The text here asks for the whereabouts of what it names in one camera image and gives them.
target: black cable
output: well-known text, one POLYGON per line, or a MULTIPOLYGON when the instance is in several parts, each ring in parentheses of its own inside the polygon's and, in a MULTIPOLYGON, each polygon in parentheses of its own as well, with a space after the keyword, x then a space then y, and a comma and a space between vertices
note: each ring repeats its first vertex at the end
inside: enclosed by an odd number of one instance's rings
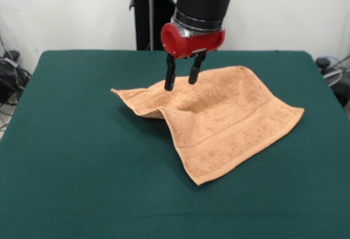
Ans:
POLYGON ((9 106, 17 106, 18 102, 15 103, 10 103, 8 101, 5 102, 5 105, 9 105, 9 106))
POLYGON ((12 114, 9 114, 9 113, 7 113, 7 112, 3 112, 2 110, 0 110, 0 113, 1 113, 1 114, 4 114, 4 115, 6 115, 6 116, 9 116, 9 117, 12 116, 12 114))
POLYGON ((348 55, 347 57, 345 57, 343 60, 338 61, 337 63, 335 63, 335 64, 329 66, 328 68, 326 68, 325 71, 329 71, 329 70, 331 70, 332 68, 335 68, 335 67, 339 66, 340 64, 343 64, 343 63, 344 63, 345 61, 347 61, 348 59, 350 59, 350 55, 348 55))
POLYGON ((31 76, 28 71, 20 66, 15 67, 8 60, 0 58, 0 87, 2 91, 0 103, 11 106, 17 105, 17 103, 10 103, 8 99, 11 95, 16 94, 18 102, 31 76))
POLYGON ((1 127, 0 127, 0 130, 2 130, 3 128, 6 128, 7 126, 9 126, 9 124, 7 123, 7 124, 5 124, 5 125, 2 125, 1 127))

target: cable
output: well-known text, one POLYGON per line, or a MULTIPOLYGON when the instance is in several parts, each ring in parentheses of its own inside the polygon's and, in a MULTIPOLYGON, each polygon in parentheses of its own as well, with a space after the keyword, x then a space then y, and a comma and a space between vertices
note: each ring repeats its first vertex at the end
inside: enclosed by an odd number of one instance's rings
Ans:
POLYGON ((343 74, 346 73, 346 72, 350 72, 350 69, 338 69, 336 71, 332 71, 330 73, 327 73, 323 76, 324 79, 328 79, 330 77, 333 77, 337 74, 339 74, 339 76, 332 82, 328 82, 328 86, 332 87, 334 86, 335 84, 337 84, 338 82, 341 81, 341 79, 343 78, 343 74))
POLYGON ((9 103, 8 98, 16 94, 18 101, 31 76, 28 71, 21 68, 15 61, 0 57, 0 103, 11 106, 17 105, 17 103, 9 103))
POLYGON ((332 68, 335 68, 341 64, 343 64, 345 61, 347 61, 348 59, 350 59, 350 55, 348 55, 347 57, 345 57, 345 59, 341 60, 341 61, 338 61, 337 63, 333 64, 333 65, 330 65, 328 68, 325 69, 325 71, 329 71, 331 70, 332 68))
POLYGON ((9 106, 17 106, 18 102, 15 103, 10 103, 10 102, 5 102, 5 105, 9 105, 9 106))
POLYGON ((338 69, 336 71, 332 71, 330 73, 327 73, 326 75, 323 76, 324 79, 326 78, 330 78, 334 75, 337 75, 337 74, 341 74, 341 73, 344 73, 344 72, 350 72, 350 68, 349 69, 338 69))
POLYGON ((4 119, 0 116, 0 120, 2 121, 2 124, 3 125, 5 125, 6 123, 5 123, 5 121, 4 121, 4 119))
POLYGON ((333 56, 324 56, 323 58, 328 59, 328 60, 335 60, 337 63, 341 62, 337 57, 333 56))
POLYGON ((7 126, 9 126, 9 124, 8 124, 8 123, 7 123, 7 124, 2 125, 2 126, 0 127, 0 130, 2 130, 3 128, 6 128, 7 126))
POLYGON ((343 73, 340 73, 338 78, 336 78, 334 81, 332 81, 331 83, 328 83, 328 86, 332 87, 335 84, 337 84, 338 82, 340 82, 340 80, 343 78, 343 73))
POLYGON ((6 116, 9 116, 9 117, 12 116, 12 114, 9 114, 9 113, 7 113, 7 112, 3 112, 2 110, 0 110, 0 113, 1 113, 1 114, 4 114, 4 115, 6 115, 6 116))
POLYGON ((4 41, 2 40, 2 37, 1 37, 1 30, 0 30, 0 43, 1 43, 1 46, 2 48, 4 49, 4 51, 10 56, 10 59, 13 60, 13 57, 12 57, 12 54, 10 51, 8 51, 5 47, 5 44, 4 44, 4 41))

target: green felt surface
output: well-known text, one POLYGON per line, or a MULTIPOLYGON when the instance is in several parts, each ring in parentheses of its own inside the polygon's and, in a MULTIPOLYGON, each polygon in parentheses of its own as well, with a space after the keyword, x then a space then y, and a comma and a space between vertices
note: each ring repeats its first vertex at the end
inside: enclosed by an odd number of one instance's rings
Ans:
POLYGON ((165 59, 43 54, 0 143, 0 238, 350 238, 350 123, 309 55, 208 55, 203 69, 249 67, 306 111, 289 135, 203 186, 166 123, 109 92, 164 79, 165 59))

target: towel fold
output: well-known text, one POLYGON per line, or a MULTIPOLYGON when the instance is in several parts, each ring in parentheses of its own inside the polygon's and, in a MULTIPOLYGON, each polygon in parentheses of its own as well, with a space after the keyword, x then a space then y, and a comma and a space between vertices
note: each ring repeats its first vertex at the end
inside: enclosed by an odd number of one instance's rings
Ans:
POLYGON ((177 77, 171 92, 164 90, 164 81, 147 89, 111 91, 135 114, 166 120, 197 185, 227 174, 288 134, 304 112, 276 98, 241 66, 201 72, 195 85, 177 77))

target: black device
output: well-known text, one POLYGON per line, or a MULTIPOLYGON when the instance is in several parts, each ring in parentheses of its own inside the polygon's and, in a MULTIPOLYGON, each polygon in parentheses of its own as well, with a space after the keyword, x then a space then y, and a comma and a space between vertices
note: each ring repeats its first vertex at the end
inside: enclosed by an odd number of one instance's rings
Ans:
POLYGON ((28 71, 16 63, 19 57, 18 51, 11 50, 0 58, 0 105, 15 105, 16 103, 9 103, 10 97, 16 94, 19 100, 31 77, 28 71))
MULTIPOLYGON (((316 59, 316 65, 320 69, 320 72, 322 75, 326 75, 328 73, 331 73, 334 71, 336 72, 339 70, 336 68, 336 65, 334 65, 332 67, 331 61, 326 57, 320 57, 320 58, 316 59)), ((334 83, 330 87, 331 87, 334 95, 338 99, 339 103, 343 107, 345 107, 347 105, 348 101, 350 100, 350 72, 343 72, 340 74, 336 74, 333 77, 331 77, 330 79, 332 79, 332 80, 337 79, 337 77, 340 75, 341 75, 341 77, 338 80, 338 82, 334 83)))

